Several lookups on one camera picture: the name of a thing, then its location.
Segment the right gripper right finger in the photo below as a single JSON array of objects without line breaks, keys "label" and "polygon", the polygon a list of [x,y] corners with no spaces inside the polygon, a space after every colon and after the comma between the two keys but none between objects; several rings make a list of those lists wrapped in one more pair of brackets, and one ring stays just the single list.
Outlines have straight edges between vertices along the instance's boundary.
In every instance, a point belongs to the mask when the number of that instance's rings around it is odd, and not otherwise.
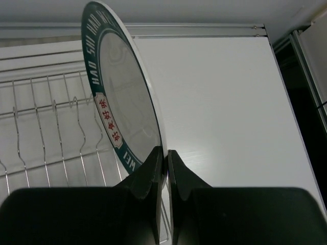
[{"label": "right gripper right finger", "polygon": [[326,220],[304,189],[211,187],[167,156],[173,244],[326,244]]}]

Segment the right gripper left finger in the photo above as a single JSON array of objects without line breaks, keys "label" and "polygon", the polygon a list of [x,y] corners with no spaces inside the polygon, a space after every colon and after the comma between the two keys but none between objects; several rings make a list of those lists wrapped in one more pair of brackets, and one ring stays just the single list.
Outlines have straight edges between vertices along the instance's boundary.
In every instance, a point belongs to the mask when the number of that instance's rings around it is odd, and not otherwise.
[{"label": "right gripper left finger", "polygon": [[1,205],[1,244],[159,244],[162,148],[113,187],[25,188]]}]

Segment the dark teal rimmed plate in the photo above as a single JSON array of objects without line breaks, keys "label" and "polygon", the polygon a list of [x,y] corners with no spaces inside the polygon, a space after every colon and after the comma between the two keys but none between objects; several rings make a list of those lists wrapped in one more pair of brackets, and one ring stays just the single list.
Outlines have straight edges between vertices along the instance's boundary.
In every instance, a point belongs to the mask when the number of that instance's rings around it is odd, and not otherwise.
[{"label": "dark teal rimmed plate", "polygon": [[118,159],[131,174],[155,147],[166,150],[149,75],[131,34],[108,5],[86,4],[81,40],[101,122]]}]

